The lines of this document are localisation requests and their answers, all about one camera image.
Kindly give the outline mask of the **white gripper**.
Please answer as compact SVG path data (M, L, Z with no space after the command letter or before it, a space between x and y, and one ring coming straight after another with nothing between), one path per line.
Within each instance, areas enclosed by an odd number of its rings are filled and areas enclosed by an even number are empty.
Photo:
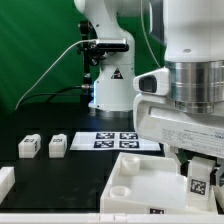
M141 138L178 147L174 159L183 176L188 175L189 166L183 149L224 158L223 103L215 106L213 114L190 114L177 110L166 97L138 94L133 118Z

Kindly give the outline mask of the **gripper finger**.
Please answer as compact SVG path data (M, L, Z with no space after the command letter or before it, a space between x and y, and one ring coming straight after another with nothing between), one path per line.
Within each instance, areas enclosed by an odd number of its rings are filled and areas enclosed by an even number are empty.
M220 187L224 185L224 159L217 159L217 165L212 174L212 183Z

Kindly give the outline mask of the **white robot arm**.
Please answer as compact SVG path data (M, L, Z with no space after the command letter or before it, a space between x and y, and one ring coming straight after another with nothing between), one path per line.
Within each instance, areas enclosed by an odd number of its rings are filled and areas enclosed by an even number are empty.
M143 139L216 157L224 182L224 0L74 0L97 38L94 112L131 114ZM136 75L135 41L120 16L148 13L164 66Z

